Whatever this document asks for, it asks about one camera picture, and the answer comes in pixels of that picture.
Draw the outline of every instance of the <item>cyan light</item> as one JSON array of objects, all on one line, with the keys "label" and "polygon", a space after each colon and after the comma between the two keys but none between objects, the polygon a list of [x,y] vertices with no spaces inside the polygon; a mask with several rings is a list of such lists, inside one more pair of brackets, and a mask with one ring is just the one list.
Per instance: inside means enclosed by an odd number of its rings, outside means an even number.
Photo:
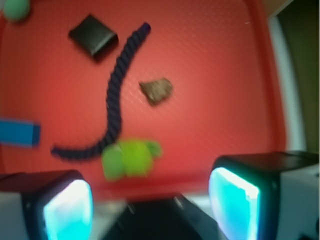
[{"label": "cyan light", "polygon": [[49,240],[87,240],[93,219],[93,200],[89,184],[74,180],[43,208]]},{"label": "cyan light", "polygon": [[258,238],[260,190],[224,167],[209,179],[209,197],[215,220],[228,239]]}]

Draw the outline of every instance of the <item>green ball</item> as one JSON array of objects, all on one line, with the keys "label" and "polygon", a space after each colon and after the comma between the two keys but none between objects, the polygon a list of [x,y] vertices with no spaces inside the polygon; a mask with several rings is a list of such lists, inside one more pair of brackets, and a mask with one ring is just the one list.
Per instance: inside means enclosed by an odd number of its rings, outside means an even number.
[{"label": "green ball", "polygon": [[3,7],[4,17],[12,22],[23,20],[29,11],[29,0],[6,0]]},{"label": "green ball", "polygon": [[117,181],[125,176],[122,150],[117,144],[106,147],[101,155],[102,167],[105,179]]}]

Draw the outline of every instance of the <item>red surface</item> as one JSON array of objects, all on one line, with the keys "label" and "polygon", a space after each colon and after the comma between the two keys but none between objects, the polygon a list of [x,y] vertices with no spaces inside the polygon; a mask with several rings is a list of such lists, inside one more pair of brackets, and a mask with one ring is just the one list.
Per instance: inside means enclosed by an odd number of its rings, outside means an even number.
[{"label": "red surface", "polygon": [[[68,38],[89,13],[119,37],[100,63]],[[164,156],[148,178],[108,183],[100,159],[63,162],[50,148],[89,146],[104,133],[109,73],[127,37],[145,21],[151,34],[121,91],[121,139],[157,140]],[[0,116],[42,127],[37,149],[2,146],[6,173],[77,169],[96,199],[158,197],[206,190],[219,155],[285,147],[276,68],[258,0],[33,1],[25,22],[1,18],[0,37]],[[151,107],[138,82],[161,77],[174,92]]]}]

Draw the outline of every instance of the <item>rope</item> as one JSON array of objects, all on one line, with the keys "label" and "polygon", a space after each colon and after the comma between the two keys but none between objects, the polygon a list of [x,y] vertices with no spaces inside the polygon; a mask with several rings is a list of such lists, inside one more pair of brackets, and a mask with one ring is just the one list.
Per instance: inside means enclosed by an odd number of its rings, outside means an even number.
[{"label": "rope", "polygon": [[85,149],[67,149],[54,146],[51,150],[52,155],[57,155],[68,160],[89,159],[100,155],[105,147],[113,144],[117,140],[122,126],[120,111],[121,85],[136,51],[145,41],[150,31],[151,27],[148,23],[144,23],[137,31],[134,31],[127,39],[120,56],[116,59],[116,65],[113,73],[110,75],[108,90],[106,92],[108,124],[103,138],[95,145]]}]

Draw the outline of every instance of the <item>blue rectangular object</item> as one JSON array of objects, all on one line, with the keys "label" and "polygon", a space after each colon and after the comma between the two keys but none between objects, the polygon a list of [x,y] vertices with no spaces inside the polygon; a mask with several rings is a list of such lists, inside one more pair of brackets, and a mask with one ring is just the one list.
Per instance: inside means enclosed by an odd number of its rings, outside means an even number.
[{"label": "blue rectangular object", "polygon": [[32,147],[40,140],[40,125],[33,122],[0,119],[0,144]]}]

